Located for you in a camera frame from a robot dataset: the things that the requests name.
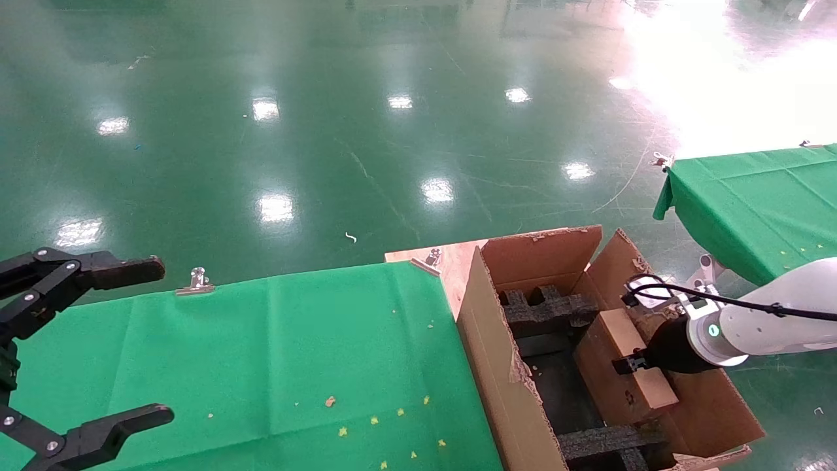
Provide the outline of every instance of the small cardboard box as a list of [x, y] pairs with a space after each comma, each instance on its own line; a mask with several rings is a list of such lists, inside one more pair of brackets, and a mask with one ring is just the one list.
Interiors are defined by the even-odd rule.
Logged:
[[[621, 230], [591, 261], [601, 226], [547, 230], [488, 240], [475, 249], [457, 325], [491, 431], [508, 471], [567, 469], [531, 371], [521, 360], [497, 293], [529, 294], [552, 284], [562, 295], [580, 293], [600, 310], [622, 308], [625, 281], [650, 268]], [[665, 318], [631, 320], [647, 342]], [[660, 417], [676, 469], [714, 468], [750, 453], [764, 430], [724, 370], [666, 373], [679, 402]]]

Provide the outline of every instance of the green epoxy floor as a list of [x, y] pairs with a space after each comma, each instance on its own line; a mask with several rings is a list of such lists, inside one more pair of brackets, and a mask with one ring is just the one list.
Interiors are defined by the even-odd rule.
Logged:
[[[835, 56], [827, 0], [6, 0], [0, 257], [166, 262], [89, 302], [603, 224], [685, 280], [654, 152], [837, 140]], [[770, 434], [731, 468], [835, 469], [835, 375], [731, 372]]]

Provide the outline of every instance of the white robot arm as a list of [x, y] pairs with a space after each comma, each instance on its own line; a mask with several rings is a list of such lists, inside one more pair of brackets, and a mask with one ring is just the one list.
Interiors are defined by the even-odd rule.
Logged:
[[[679, 305], [684, 315], [660, 326], [645, 350], [614, 361], [620, 373], [654, 366], [696, 373], [740, 365], [749, 355], [837, 347], [837, 257], [812, 261], [739, 299], [719, 296], [711, 284], [692, 290], [658, 281], [629, 281], [626, 303]], [[694, 304], [697, 298], [706, 304]]]

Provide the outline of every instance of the green tablecloth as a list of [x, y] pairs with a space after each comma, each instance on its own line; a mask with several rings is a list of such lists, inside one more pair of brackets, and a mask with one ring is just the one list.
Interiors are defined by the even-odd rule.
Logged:
[[[80, 306], [19, 344], [12, 406], [56, 431], [175, 411], [98, 469], [502, 470], [439, 279], [407, 262]], [[31, 456], [0, 436], [3, 471]]]
[[654, 217], [675, 207], [698, 244], [757, 285], [837, 256], [837, 144], [678, 160]]

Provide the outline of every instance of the black cable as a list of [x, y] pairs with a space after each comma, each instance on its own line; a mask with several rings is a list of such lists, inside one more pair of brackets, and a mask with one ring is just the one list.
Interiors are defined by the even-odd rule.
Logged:
[[[640, 278], [651, 278], [652, 280], [657, 280], [658, 282], [660, 282], [662, 284], [665, 284], [664, 279], [662, 279], [662, 278], [660, 278], [660, 277], [658, 277], [658, 276], [656, 276], [652, 273], [637, 273], [636, 275], [633, 275], [632, 277], [628, 278], [628, 283], [639, 280]], [[644, 293], [644, 292], [641, 293], [640, 296], [645, 297], [645, 298], [651, 298], [651, 299], [659, 299], [660, 301], [668, 301], [669, 299], [672, 299], [675, 296], [675, 294], [672, 293], [671, 290], [669, 290], [669, 297], [667, 297], [667, 298], [663, 298], [662, 296], [656, 296], [654, 294], [647, 294], [647, 293]]]
[[773, 314], [779, 317], [783, 316], [794, 316], [797, 318], [809, 318], [809, 319], [817, 319], [817, 320], [829, 320], [837, 322], [837, 313], [823, 313], [820, 311], [806, 311], [804, 309], [793, 309], [793, 308], [785, 308], [779, 303], [774, 304], [758, 304], [758, 303], [749, 303], [747, 301], [741, 301], [739, 299], [733, 298], [725, 298], [723, 296], [717, 296], [715, 294], [711, 294], [708, 292], [700, 292], [694, 289], [689, 289], [687, 287], [679, 287], [677, 285], [672, 285], [669, 283], [651, 283], [647, 285], [642, 285], [640, 287], [631, 288], [628, 291], [628, 295], [630, 296], [642, 296], [645, 298], [652, 298], [652, 299], [660, 299], [659, 296], [655, 296], [653, 294], [646, 294], [642, 292], [645, 289], [649, 289], [652, 287], [662, 287], [669, 290], [684, 292], [686, 294], [690, 294], [692, 296], [696, 296], [698, 298], [704, 299], [711, 299], [712, 301], [716, 301], [719, 303], [731, 304], [733, 306], [738, 306], [741, 308], [746, 309], [754, 309], [757, 311], [763, 311], [768, 314]]

